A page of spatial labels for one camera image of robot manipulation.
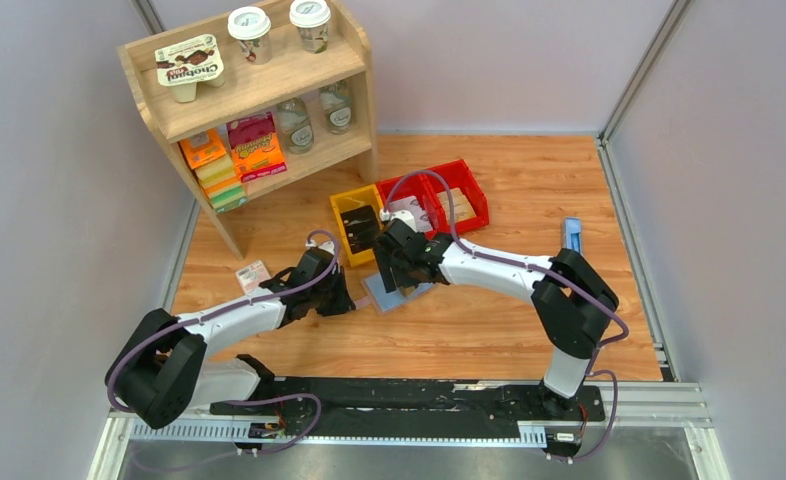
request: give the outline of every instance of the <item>wooden table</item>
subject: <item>wooden table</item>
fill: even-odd
[[[564,217],[580,217],[585,256],[619,296],[618,313],[632,329],[627,340],[605,348],[597,366],[613,369],[621,380],[661,380],[591,137],[385,135],[379,137],[379,153],[381,178],[466,159],[490,204],[490,225],[465,235],[476,244],[521,254],[557,253]],[[336,232],[328,196],[364,185],[349,163],[229,212],[235,234],[249,245],[243,261],[201,215],[173,312],[240,296],[236,270],[261,259],[275,273],[295,265],[309,231]],[[360,279],[376,271],[374,263],[347,268],[353,299],[365,295]],[[617,331],[612,325],[606,335]],[[285,328],[242,340],[214,359],[248,353],[276,375],[538,379],[551,352],[531,305],[475,287],[440,285],[384,315],[373,307],[328,318],[312,312]]]

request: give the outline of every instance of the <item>bottle label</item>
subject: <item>bottle label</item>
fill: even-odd
[[[352,121],[352,108],[343,107],[328,115],[328,121],[335,127],[345,127]]]
[[[313,141],[313,130],[311,130],[310,123],[291,133],[290,140],[297,147],[306,147],[310,145]]]

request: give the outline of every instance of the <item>white wall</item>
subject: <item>white wall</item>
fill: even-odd
[[[105,370],[159,305],[191,197],[115,47],[124,0],[0,1],[0,478],[84,478]]]
[[[732,478],[786,478],[786,2],[694,2],[613,146]]]
[[[167,28],[249,0],[152,0]],[[599,131],[671,0],[344,0],[381,130]]]

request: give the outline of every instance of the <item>red box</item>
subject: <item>red box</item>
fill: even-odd
[[[487,197],[484,196],[481,187],[476,183],[475,177],[473,177],[470,168],[467,166],[467,162],[463,159],[458,159],[454,162],[444,163],[436,167],[429,167],[428,170],[439,173],[440,176],[446,180],[446,183],[449,184],[450,189],[460,188],[461,192],[463,192],[464,196],[467,197],[467,200],[469,200],[470,205],[473,207],[476,216],[457,222],[455,228],[458,233],[469,232],[470,230],[481,228],[490,223]],[[441,185],[436,178],[430,175],[420,175],[420,177],[422,177],[423,181],[426,183],[426,188],[433,194],[435,200],[437,199],[438,193],[445,191],[443,185]],[[449,212],[443,210],[442,206],[440,208],[443,214],[440,216],[439,230],[448,233],[451,231],[449,227]]]
[[[411,195],[417,197],[417,201],[419,202],[420,206],[425,213],[428,214],[428,220],[431,222],[431,225],[434,227],[433,230],[425,232],[426,238],[434,238],[434,235],[437,233],[438,228],[441,225],[446,225],[448,222],[445,220],[441,222],[439,216],[443,215],[443,207],[440,206],[440,202],[437,201],[437,197],[431,194],[428,190],[428,184],[423,180],[425,175],[415,175],[403,183],[398,190],[396,190],[396,196],[393,197],[391,200],[399,200],[405,197],[410,197]],[[391,178],[389,180],[382,180],[375,184],[375,187],[378,189],[378,193],[381,195],[381,200],[387,204],[387,196],[390,195],[390,191],[393,190],[393,186],[396,185],[396,182],[402,177]]]

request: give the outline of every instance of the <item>paper cup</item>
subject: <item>paper cup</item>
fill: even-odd
[[[228,34],[237,40],[249,63],[262,65],[272,58],[266,12],[257,7],[238,8],[228,15]]]
[[[290,5],[290,23],[299,30],[302,48],[322,53],[328,48],[328,21],[331,9],[325,0],[295,0]]]

